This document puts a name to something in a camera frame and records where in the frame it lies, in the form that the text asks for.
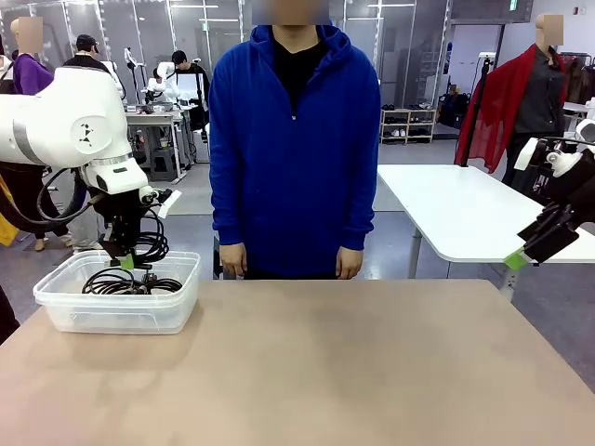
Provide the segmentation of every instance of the blue hoodie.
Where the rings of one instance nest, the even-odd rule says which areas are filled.
[[[248,270],[329,274],[364,249],[376,194],[380,92],[366,55],[334,26],[294,113],[273,69],[271,26],[219,61],[209,92],[213,228]]]

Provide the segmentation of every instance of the purple jacket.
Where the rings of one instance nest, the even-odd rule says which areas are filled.
[[[13,66],[15,90],[21,95],[36,95],[54,80],[54,76],[28,54],[20,54]]]

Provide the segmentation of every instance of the ceiling light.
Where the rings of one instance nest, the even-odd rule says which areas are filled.
[[[199,19],[200,21],[239,21],[238,19]]]
[[[204,8],[204,7],[201,7],[200,5],[171,5],[170,7],[199,7],[201,9]],[[218,5],[207,5],[205,7],[210,8],[210,7],[219,7],[219,6]]]
[[[398,5],[368,5],[368,7],[414,7],[415,3],[400,3]]]

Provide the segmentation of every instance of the black shirt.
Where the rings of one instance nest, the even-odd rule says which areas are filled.
[[[180,70],[177,69],[176,70],[176,76],[180,75],[180,74],[194,74],[195,76],[197,76],[198,74],[202,74],[203,75],[203,88],[205,89],[205,102],[206,105],[208,106],[208,90],[210,87],[210,83],[208,82],[208,76],[206,75],[206,71],[203,69],[203,67],[201,67],[200,65],[197,65],[196,63],[192,63],[190,68],[188,70]],[[201,89],[200,89],[200,85],[198,82],[198,78],[196,79],[196,86],[198,87],[198,104],[194,104],[196,105],[196,107],[194,107],[193,109],[190,110],[190,124],[191,124],[191,129],[192,130],[199,130],[203,127],[205,127],[205,125],[208,124],[208,111],[206,111],[203,108],[203,104],[202,101],[200,100],[200,98],[202,97],[201,95]]]
[[[563,134],[564,108],[560,99],[564,89],[564,73],[556,59],[553,48],[553,65],[539,48],[529,82],[517,112],[514,132],[516,134]]]
[[[98,60],[93,59],[91,56],[77,54],[72,59],[68,59],[64,62],[65,67],[85,67],[95,68],[96,70],[102,70],[109,75],[112,75],[105,65]]]
[[[299,97],[304,93],[314,71],[326,56],[328,47],[322,40],[316,46],[297,53],[290,53],[276,40],[273,40],[273,47],[275,73],[287,90],[291,109],[296,114]]]

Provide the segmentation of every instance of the black cap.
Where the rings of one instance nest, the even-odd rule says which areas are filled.
[[[79,51],[91,51],[93,46],[97,49],[97,40],[88,34],[81,34],[76,38],[76,49]]]

